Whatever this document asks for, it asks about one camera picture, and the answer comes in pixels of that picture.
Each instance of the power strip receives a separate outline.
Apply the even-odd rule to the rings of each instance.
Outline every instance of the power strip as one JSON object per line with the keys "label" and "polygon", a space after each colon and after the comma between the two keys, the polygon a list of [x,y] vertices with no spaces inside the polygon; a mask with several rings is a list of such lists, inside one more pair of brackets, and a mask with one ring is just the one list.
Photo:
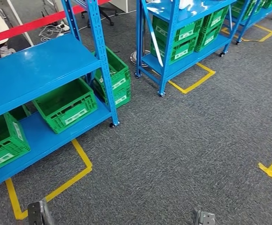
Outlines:
{"label": "power strip", "polygon": [[63,31],[69,31],[70,30],[70,27],[66,25],[64,21],[61,21],[61,23],[57,25],[57,27],[58,27]]}

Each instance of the shelf frame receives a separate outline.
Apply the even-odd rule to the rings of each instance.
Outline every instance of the shelf frame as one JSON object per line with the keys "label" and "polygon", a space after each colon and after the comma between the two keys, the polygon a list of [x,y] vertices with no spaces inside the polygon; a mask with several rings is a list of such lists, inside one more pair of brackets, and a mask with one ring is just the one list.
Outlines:
{"label": "shelf frame", "polygon": [[[254,8],[252,9],[252,12],[255,12],[258,5],[260,4],[261,0],[257,0],[257,2],[254,5]],[[246,7],[249,4],[249,1],[245,1]],[[261,21],[263,19],[264,19],[265,17],[267,17],[267,15],[269,15],[270,13],[272,12],[272,7],[270,8],[261,8],[260,10],[260,12],[257,13],[257,14],[253,14],[252,13],[251,15],[249,16],[249,18],[247,18],[246,20],[243,20],[241,21],[239,23],[239,25],[237,27],[237,33],[239,33],[239,35],[238,36],[238,38],[236,39],[237,44],[240,43],[242,41],[242,37],[245,34],[245,32],[259,22]],[[236,22],[236,20],[238,20],[237,18],[235,17],[232,17],[232,21],[233,22]]]}
{"label": "shelf frame", "polygon": [[[158,94],[163,97],[165,95],[165,86],[168,80],[179,75],[196,62],[218,51],[220,48],[224,47],[222,55],[227,53],[232,38],[236,32],[236,27],[239,26],[240,20],[236,21],[234,26],[232,25],[232,20],[230,20],[230,29],[232,30],[232,32],[230,32],[228,37],[224,37],[223,35],[219,34],[216,41],[214,41],[201,52],[193,52],[182,60],[169,65],[171,49],[172,47],[175,33],[177,29],[194,22],[225,6],[230,6],[228,14],[229,18],[231,18],[232,14],[230,4],[235,1],[236,0],[193,0],[193,5],[191,7],[196,10],[196,13],[193,13],[193,11],[191,12],[188,7],[186,9],[179,10],[179,0],[173,0],[172,2],[168,0],[155,0],[150,3],[146,3],[145,0],[138,0],[136,25],[137,63],[135,77],[139,78],[142,75],[142,73],[147,75],[149,78],[159,85]],[[240,15],[243,16],[245,9],[246,7],[243,8],[240,12]],[[168,31],[166,40],[166,48],[164,54],[164,60],[161,59],[155,33],[153,29],[152,21],[150,20],[149,13],[168,22]],[[145,56],[142,55],[144,19],[147,22],[147,26],[156,49],[157,57],[153,56],[151,54]],[[151,73],[146,70],[142,66],[142,63],[148,65],[150,69],[153,70],[159,76],[156,77],[154,75],[155,73]]]}
{"label": "shelf frame", "polygon": [[[46,47],[50,47],[50,50],[54,50],[55,48],[53,48],[53,46],[60,44],[68,45],[69,41],[72,43],[70,45],[72,47],[68,47],[67,49],[66,48],[64,50],[64,54],[68,55],[70,53],[79,53],[79,55],[80,55],[80,57],[82,57],[84,55],[85,59],[83,60],[80,57],[75,58],[76,60],[77,60],[75,63],[75,59],[71,59],[69,55],[68,59],[64,61],[64,63],[67,64],[67,70],[64,73],[66,74],[55,75],[53,73],[54,70],[51,70],[53,72],[49,76],[45,74],[39,74],[39,77],[32,77],[30,80],[31,83],[37,81],[42,81],[42,83],[36,84],[36,86],[34,86],[36,90],[30,90],[29,88],[30,87],[29,86],[25,87],[24,91],[23,91],[22,93],[20,93],[20,90],[14,90],[17,91],[17,93],[12,96],[14,98],[11,97],[10,99],[8,99],[8,102],[6,102],[6,100],[3,98],[4,95],[2,94],[0,95],[0,104],[2,104],[2,106],[0,105],[0,115],[8,112],[11,109],[27,103],[30,100],[44,95],[51,90],[64,85],[72,80],[84,76],[87,73],[93,72],[96,69],[101,70],[101,74],[106,87],[106,93],[109,105],[107,106],[106,104],[101,102],[100,99],[96,98],[98,106],[97,110],[92,112],[91,114],[88,115],[76,124],[73,124],[60,134],[54,134],[40,116],[39,112],[34,113],[33,115],[20,121],[28,143],[31,147],[31,151],[0,168],[0,183],[11,176],[14,176],[17,173],[19,173],[22,170],[24,170],[35,162],[37,162],[43,157],[45,157],[51,152],[62,147],[66,143],[68,143],[76,137],[90,130],[108,118],[111,118],[113,125],[114,126],[119,124],[113,95],[111,78],[110,76],[108,60],[107,57],[106,46],[104,39],[104,33],[101,22],[97,1],[85,0],[84,7],[85,10],[88,10],[89,20],[91,23],[91,29],[94,42],[96,52],[95,56],[93,56],[90,53],[90,51],[88,51],[82,44],[76,21],[73,13],[70,0],[62,0],[62,4],[64,8],[67,19],[70,27],[70,34],[57,37],[55,39],[50,40],[45,43],[36,45],[29,49],[17,52],[11,56],[0,59],[0,65],[11,65],[11,67],[12,63],[15,62],[17,59],[24,59],[30,60],[30,62],[32,62],[32,65],[34,64],[34,67],[30,66],[31,70],[32,68],[35,67],[37,69],[42,67],[50,68],[51,62],[45,60],[45,57],[42,59],[42,57],[39,57],[39,54],[43,53],[44,49],[47,49]],[[73,46],[75,47],[76,51],[71,51]],[[26,72],[27,74],[23,75],[29,75],[29,67],[27,67],[27,71],[25,70],[24,72]],[[33,70],[33,72],[36,74],[37,70]]]}

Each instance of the shelf upright post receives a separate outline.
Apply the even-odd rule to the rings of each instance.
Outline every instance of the shelf upright post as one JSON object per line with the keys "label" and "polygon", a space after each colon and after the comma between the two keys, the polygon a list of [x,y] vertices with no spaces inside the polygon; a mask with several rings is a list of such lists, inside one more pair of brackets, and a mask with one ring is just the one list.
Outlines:
{"label": "shelf upright post", "polygon": [[[246,20],[245,24],[242,27],[240,34],[237,38],[237,42],[239,42],[239,43],[241,42],[241,38],[245,32],[245,30],[248,27],[248,24],[251,21],[251,18],[254,15],[254,12],[257,9],[257,7],[258,7],[260,2],[261,2],[261,0],[257,0],[257,2],[255,4],[255,6],[253,7],[253,10],[252,11],[252,13],[249,16],[249,18]],[[246,1],[245,3],[246,3],[245,6],[247,7],[249,5],[249,1]]]}
{"label": "shelf upright post", "polygon": [[145,7],[142,4],[141,0],[137,0],[137,24],[136,24],[136,73],[135,76],[139,78],[141,76],[140,68],[141,67],[142,62],[142,46],[144,45],[143,35],[144,34],[144,11],[143,7]]}
{"label": "shelf upright post", "polygon": [[170,21],[168,29],[168,35],[166,39],[166,47],[164,54],[164,66],[161,68],[161,79],[159,87],[159,94],[162,97],[165,95],[165,86],[166,84],[166,77],[168,75],[169,61],[171,54],[172,43],[174,41],[175,26],[178,21],[178,15],[179,12],[179,0],[173,0],[171,4],[171,11],[170,15]]}
{"label": "shelf upright post", "polygon": [[63,8],[64,8],[65,15],[67,15],[68,24],[70,25],[70,32],[72,32],[79,41],[81,41],[81,37],[79,36],[79,32],[78,30],[78,25],[76,24],[76,18],[74,17],[70,0],[62,0],[62,4]]}
{"label": "shelf upright post", "polygon": [[[249,3],[250,2],[250,0],[245,0],[244,7],[242,7],[242,9],[241,10],[240,14],[238,16],[237,21],[234,24],[233,27],[231,27],[232,25],[232,21],[230,22],[230,38],[232,41],[233,37],[236,33],[238,27],[239,26],[241,20],[242,19],[242,17],[244,16],[245,12],[246,11],[246,8],[248,7]],[[229,18],[230,19],[232,17],[232,12],[231,12],[231,5],[229,6]],[[224,46],[223,52],[224,53],[227,53],[227,49],[229,48],[229,46],[231,44],[231,42],[230,41],[229,43],[227,43],[227,45]]]}
{"label": "shelf upright post", "polygon": [[117,126],[119,122],[116,113],[116,108],[115,107],[108,59],[106,52],[105,40],[104,39],[98,4],[97,0],[87,0],[87,5],[88,8],[89,21],[91,23],[96,57],[100,60],[101,64],[100,69],[101,70],[104,83],[105,84],[106,93],[109,103],[109,110],[112,114],[113,125]]}

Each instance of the blue metal shelf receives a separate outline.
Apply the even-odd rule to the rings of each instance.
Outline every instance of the blue metal shelf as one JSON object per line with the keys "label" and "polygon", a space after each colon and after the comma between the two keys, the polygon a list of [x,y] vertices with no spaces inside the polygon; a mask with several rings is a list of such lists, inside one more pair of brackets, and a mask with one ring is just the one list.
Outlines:
{"label": "blue metal shelf", "polygon": [[[139,78],[141,76],[141,73],[144,73],[157,83],[159,85],[158,93],[160,96],[164,96],[165,83],[168,80],[179,75],[194,65],[195,63],[201,61],[221,47],[224,48],[220,54],[220,56],[224,56],[227,52],[232,38],[236,32],[236,27],[238,27],[238,25],[240,23],[240,20],[236,21],[236,26],[233,28],[230,27],[230,30],[232,31],[228,37],[219,34],[215,40],[212,41],[212,44],[205,47],[200,52],[193,52],[173,64],[169,64],[172,43],[177,29],[194,22],[206,15],[212,14],[218,9],[229,6],[233,2],[236,2],[236,0],[193,0],[190,2],[190,5],[187,8],[180,10],[179,0],[173,0],[173,2],[171,2],[170,0],[155,0],[150,3],[146,3],[145,0],[137,1],[137,65],[135,77]],[[229,16],[231,16],[230,9],[231,8],[229,7]],[[167,40],[165,44],[166,47],[163,59],[162,59],[159,55],[158,43],[156,39],[149,13],[152,13],[168,23]],[[242,18],[244,13],[245,9],[242,9],[240,12],[240,18]],[[142,55],[144,18],[147,22],[147,26],[156,49],[157,55],[156,57],[151,54],[145,56]],[[160,77],[156,78],[154,76],[154,74],[146,70],[142,66],[143,63],[145,63],[151,69],[159,74]]]}
{"label": "blue metal shelf", "polygon": [[[252,18],[249,20],[249,24],[246,26],[245,29],[248,29],[249,27],[253,26],[254,24],[256,24],[256,23],[258,23],[258,22],[259,22],[261,20],[263,20],[264,18],[267,17],[268,14],[270,14],[271,12],[272,12],[272,7],[271,8],[261,8],[260,10],[260,12],[252,16]],[[233,22],[235,22],[237,19],[235,18],[235,17],[232,17],[232,20]],[[245,26],[247,20],[248,19],[241,21],[239,25]]]}
{"label": "blue metal shelf", "polygon": [[96,98],[98,109],[60,134],[54,134],[39,113],[21,120],[31,151],[0,168],[0,183],[62,147],[111,116],[104,103]]}
{"label": "blue metal shelf", "polygon": [[[236,0],[193,0],[193,5],[191,7],[189,6],[178,11],[178,22],[175,25],[175,29],[194,22],[236,1]],[[154,0],[147,3],[147,7],[152,14],[164,21],[169,22],[171,13],[171,5],[172,2],[170,0]]]}
{"label": "blue metal shelf", "polygon": [[[215,41],[212,42],[212,44],[206,46],[200,52],[193,52],[184,58],[183,60],[179,60],[171,65],[169,65],[168,76],[165,79],[166,81],[168,81],[173,77],[179,75],[183,71],[192,67],[197,62],[199,62],[210,54],[212,54],[226,45],[227,43],[229,43],[230,41],[230,38],[219,34]],[[156,56],[148,54],[143,57],[142,60],[149,67],[155,70],[156,72],[159,74],[162,73],[161,67]]]}
{"label": "blue metal shelf", "polygon": [[0,115],[100,66],[71,34],[2,58]]}
{"label": "blue metal shelf", "polygon": [[[249,0],[246,0],[245,3],[243,5],[242,9],[245,9],[248,7],[248,5],[249,4]],[[261,0],[257,0],[255,5],[253,7],[253,9],[252,10],[252,12],[255,12],[257,7],[260,4]],[[238,26],[236,26],[237,28],[236,32],[239,33],[239,35],[237,38],[237,43],[241,42],[242,37],[243,36],[243,34],[249,28],[253,26],[254,24],[256,24],[264,18],[265,18],[266,16],[267,16],[268,14],[272,12],[272,7],[270,8],[261,8],[258,13],[257,14],[251,14],[248,19],[246,20],[243,20],[243,21],[240,21],[240,23]],[[232,17],[232,21],[233,22],[236,22],[238,21],[238,19],[235,18],[235,17]]]}
{"label": "blue metal shelf", "polygon": [[70,34],[0,59],[0,115],[96,69],[101,70],[109,106],[97,98],[97,110],[57,135],[38,112],[20,121],[31,151],[0,168],[0,183],[107,118],[119,124],[97,0],[84,5],[88,8],[96,56],[80,41],[70,1],[62,4]]}

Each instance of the gray carpet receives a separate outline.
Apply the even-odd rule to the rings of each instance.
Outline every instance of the gray carpet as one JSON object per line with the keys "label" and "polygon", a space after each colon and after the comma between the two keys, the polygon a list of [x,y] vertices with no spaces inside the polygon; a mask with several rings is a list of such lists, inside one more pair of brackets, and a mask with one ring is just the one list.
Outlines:
{"label": "gray carpet", "polygon": [[[23,2],[14,4],[28,21]],[[113,27],[102,22],[106,44],[131,72],[135,17],[113,17]],[[259,24],[272,30],[270,18]],[[86,23],[77,19],[79,27]],[[266,34],[253,27],[245,38]],[[93,49],[90,30],[81,35]],[[272,179],[258,163],[272,162],[272,37],[231,44],[224,58],[212,54],[202,63],[216,74],[186,95],[166,84],[160,98],[148,78],[132,77],[131,101],[119,109],[120,126],[110,129],[106,121],[77,138],[93,171],[48,203],[56,224],[185,225],[196,207],[215,213],[217,225],[271,225]],[[205,73],[194,66],[173,81],[186,88]],[[23,210],[84,167],[69,143],[13,182]],[[0,225],[26,223],[14,220],[1,184]]]}

